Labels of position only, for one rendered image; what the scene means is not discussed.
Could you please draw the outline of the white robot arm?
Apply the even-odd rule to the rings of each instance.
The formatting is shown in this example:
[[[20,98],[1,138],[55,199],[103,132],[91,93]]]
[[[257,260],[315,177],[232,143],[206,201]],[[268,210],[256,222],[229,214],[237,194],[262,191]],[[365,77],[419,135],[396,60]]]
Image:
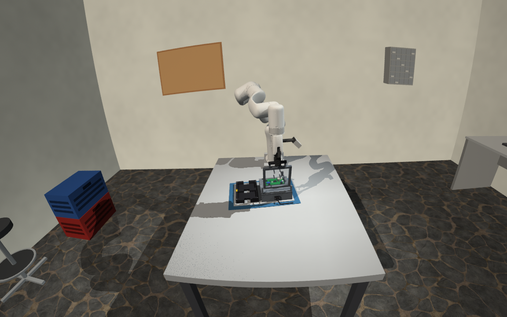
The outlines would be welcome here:
[[[268,163],[269,161],[274,161],[274,155],[270,150],[270,134],[284,133],[284,107],[277,102],[264,103],[266,97],[265,92],[261,89],[260,85],[256,84],[254,81],[247,82],[247,84],[244,84],[240,88],[237,88],[234,93],[237,102],[241,106],[244,106],[246,103],[248,103],[248,109],[250,110],[252,116],[259,118],[264,124],[269,122],[265,128],[268,152],[266,155],[266,161]],[[298,148],[302,146],[295,137],[290,139],[283,139],[283,142],[292,142]]]

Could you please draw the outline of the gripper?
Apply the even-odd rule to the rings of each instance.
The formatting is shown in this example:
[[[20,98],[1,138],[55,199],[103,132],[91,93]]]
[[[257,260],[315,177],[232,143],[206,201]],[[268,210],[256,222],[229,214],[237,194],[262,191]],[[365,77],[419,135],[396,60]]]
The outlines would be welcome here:
[[[275,166],[281,165],[280,153],[283,154],[283,134],[270,134],[270,150],[274,155]]]

